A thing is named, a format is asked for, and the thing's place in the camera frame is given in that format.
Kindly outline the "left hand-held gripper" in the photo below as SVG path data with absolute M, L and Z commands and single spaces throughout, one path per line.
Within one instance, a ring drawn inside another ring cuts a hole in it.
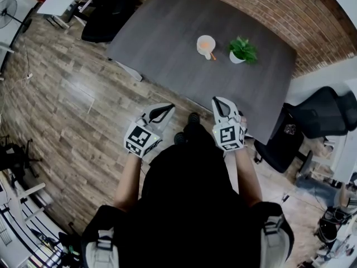
M 142 116 L 133 121 L 124 136 L 124 147 L 142 159 L 162 141 L 162 133 L 175 112 L 172 103 L 148 106 Z

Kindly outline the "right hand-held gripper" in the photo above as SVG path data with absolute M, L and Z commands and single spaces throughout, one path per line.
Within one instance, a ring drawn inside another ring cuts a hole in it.
M 240 128 L 240 116 L 243 115 L 235 103 L 223 97 L 213 97 L 212 107 L 215 119 L 212 132 L 216 144 L 224 151 L 242 149 L 245 134 Z

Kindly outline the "white cup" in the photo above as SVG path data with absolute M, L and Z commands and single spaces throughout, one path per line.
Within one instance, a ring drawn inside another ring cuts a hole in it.
M 216 60 L 213 55 L 213 50 L 215 49 L 216 42 L 209 35 L 202 35 L 197 39 L 196 47 L 199 54 L 203 55 L 206 60 Z

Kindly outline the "person's left forearm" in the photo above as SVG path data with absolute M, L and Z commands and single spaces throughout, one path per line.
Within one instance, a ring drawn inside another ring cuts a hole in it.
M 114 196 L 114 207 L 124 212 L 131 210 L 138 202 L 141 165 L 140 157 L 132 153 L 128 155 Z

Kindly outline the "person's right forearm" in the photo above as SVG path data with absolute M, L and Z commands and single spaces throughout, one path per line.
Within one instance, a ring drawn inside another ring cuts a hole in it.
M 249 207 L 263 201 L 260 183 L 246 148 L 235 150 L 239 195 Z

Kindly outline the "white table leg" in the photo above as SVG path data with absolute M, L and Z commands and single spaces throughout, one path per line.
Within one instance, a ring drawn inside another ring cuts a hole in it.
M 143 77 L 140 75 L 139 72 L 137 72 L 136 70 L 118 62 L 118 61 L 114 61 L 111 58 L 107 58 L 108 61 L 113 61 L 115 62 L 118 66 L 120 66 L 123 70 L 125 70 L 131 77 L 133 77 L 136 81 L 141 82 L 143 80 Z

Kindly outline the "green plant in white pot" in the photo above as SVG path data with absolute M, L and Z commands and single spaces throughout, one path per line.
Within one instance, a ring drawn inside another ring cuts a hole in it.
M 258 61 L 257 49 L 248 39 L 237 37 L 229 43 L 229 51 L 239 60 L 245 61 L 247 64 L 254 64 Z

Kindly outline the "black mesh office chair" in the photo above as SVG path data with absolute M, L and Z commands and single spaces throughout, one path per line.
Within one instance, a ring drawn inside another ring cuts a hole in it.
M 313 153 L 300 153 L 304 138 L 344 136 L 351 129 L 349 95 L 339 96 L 331 87 L 322 87 L 299 105 L 285 103 L 267 142 L 254 142 L 254 162 L 265 161 L 275 171 L 285 173 L 295 158 L 302 161 L 298 173 L 305 175 Z
M 357 128 L 357 99 L 352 91 L 347 92 L 336 99 L 337 106 L 348 131 Z
M 134 13 L 134 0 L 92 0 L 94 10 L 87 17 L 81 39 L 111 42 Z

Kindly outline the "person's black clothed body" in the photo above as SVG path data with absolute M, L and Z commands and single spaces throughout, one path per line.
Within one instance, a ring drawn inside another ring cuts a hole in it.
M 137 204 L 101 206 L 83 232 L 85 268 L 281 268 L 294 234 L 279 204 L 249 207 L 201 125 L 150 163 Z

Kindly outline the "white cabinet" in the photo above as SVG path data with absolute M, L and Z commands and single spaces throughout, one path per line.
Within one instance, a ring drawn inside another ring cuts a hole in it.
M 335 149 L 337 153 L 333 178 L 342 183 L 348 183 L 357 168 L 357 129 L 346 136 L 341 136 Z

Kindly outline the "black swivel chair base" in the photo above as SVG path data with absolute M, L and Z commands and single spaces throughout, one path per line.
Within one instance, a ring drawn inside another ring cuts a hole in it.
M 27 141 L 26 147 L 20 147 L 15 143 L 7 142 L 9 135 L 1 136 L 1 138 L 5 138 L 5 143 L 4 145 L 0 143 L 0 171 L 10 169 L 15 179 L 20 180 L 25 176 L 25 170 L 28 169 L 35 178 L 38 178 L 38 174 L 33 171 L 30 162 L 40 162 L 42 159 L 29 157 L 30 143 L 33 142 L 33 139 Z

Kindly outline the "black glossy helmet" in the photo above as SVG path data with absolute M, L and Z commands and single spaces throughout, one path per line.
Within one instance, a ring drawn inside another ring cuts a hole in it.
M 334 223 L 331 223 L 325 219 L 319 220 L 319 229 L 318 229 L 319 239 L 323 243 L 331 243 L 336 240 L 337 237 L 337 228 Z

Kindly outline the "black standing fan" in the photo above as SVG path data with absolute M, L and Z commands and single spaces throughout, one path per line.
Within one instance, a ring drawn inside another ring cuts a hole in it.
M 28 30 L 32 20 L 25 19 L 24 21 L 20 21 L 15 18 L 16 12 L 16 0 L 3 0 L 0 2 L 0 29 L 5 28 L 11 21 L 16 21 L 20 24 L 20 30 L 22 33 L 25 33 Z

